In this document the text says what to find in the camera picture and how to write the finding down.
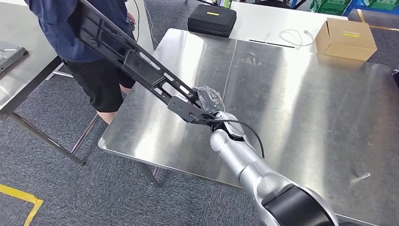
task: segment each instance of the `green crate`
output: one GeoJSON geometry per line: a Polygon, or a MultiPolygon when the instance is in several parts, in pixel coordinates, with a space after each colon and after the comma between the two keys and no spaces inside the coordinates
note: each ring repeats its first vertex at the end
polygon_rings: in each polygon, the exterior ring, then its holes
{"type": "Polygon", "coordinates": [[[320,8],[317,4],[317,0],[313,0],[311,6],[309,7],[310,12],[314,13],[323,13],[323,14],[330,14],[330,15],[337,15],[341,16],[345,9],[336,9],[336,8],[320,8]]]}
{"type": "Polygon", "coordinates": [[[350,0],[317,0],[316,3],[319,8],[344,10],[349,2],[350,0]]]}
{"type": "Polygon", "coordinates": [[[363,0],[370,8],[394,10],[399,5],[399,0],[363,0]]]}
{"type": "Polygon", "coordinates": [[[375,2],[373,5],[369,6],[370,8],[379,8],[386,10],[394,10],[398,6],[398,4],[387,4],[387,3],[379,3],[375,2]]]}

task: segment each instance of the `black carrying case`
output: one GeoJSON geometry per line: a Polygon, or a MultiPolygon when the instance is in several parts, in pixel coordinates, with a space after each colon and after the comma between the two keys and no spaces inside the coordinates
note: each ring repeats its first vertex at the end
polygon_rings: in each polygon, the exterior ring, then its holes
{"type": "Polygon", "coordinates": [[[210,5],[197,5],[188,17],[190,32],[228,38],[236,23],[237,12],[232,9],[210,5]]]}

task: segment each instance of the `yellow label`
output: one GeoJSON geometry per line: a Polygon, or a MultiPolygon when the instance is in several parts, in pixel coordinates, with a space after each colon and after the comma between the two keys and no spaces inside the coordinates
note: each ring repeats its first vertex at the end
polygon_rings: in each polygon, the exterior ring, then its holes
{"type": "Polygon", "coordinates": [[[343,33],[343,35],[345,35],[345,36],[349,36],[349,37],[355,37],[355,38],[358,38],[358,37],[359,37],[359,35],[358,35],[358,34],[349,34],[349,33],[343,33]]]}
{"type": "Polygon", "coordinates": [[[211,12],[207,12],[207,14],[214,15],[214,16],[218,16],[219,15],[218,13],[211,13],[211,12]]]}

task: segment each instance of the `brown cardboard box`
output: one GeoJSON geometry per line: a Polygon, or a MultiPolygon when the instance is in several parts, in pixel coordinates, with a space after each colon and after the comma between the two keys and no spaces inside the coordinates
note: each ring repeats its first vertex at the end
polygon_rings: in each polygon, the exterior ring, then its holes
{"type": "Polygon", "coordinates": [[[317,53],[366,61],[375,51],[373,35],[366,23],[327,18],[316,36],[317,53]]]}

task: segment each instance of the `person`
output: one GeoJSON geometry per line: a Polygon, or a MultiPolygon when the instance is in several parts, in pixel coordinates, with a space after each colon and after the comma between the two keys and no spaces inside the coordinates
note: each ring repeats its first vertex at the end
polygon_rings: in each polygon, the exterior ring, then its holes
{"type": "MultiPolygon", "coordinates": [[[[132,34],[132,17],[125,0],[88,0],[125,33],[132,34]]],[[[90,97],[98,115],[111,123],[123,102],[121,90],[129,93],[135,81],[78,40],[67,19],[78,0],[25,0],[39,20],[40,28],[72,72],[72,76],[90,97]]]]}

